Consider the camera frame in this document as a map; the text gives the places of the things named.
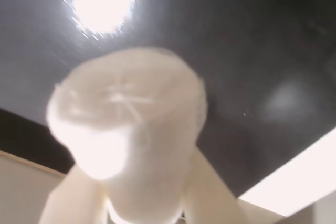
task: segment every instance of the wall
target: wall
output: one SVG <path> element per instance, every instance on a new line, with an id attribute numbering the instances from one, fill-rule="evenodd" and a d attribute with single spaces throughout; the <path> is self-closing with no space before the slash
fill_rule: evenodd
<path id="1" fill-rule="evenodd" d="M 0 223 L 37 224 L 49 192 L 61 179 L 0 151 Z"/>

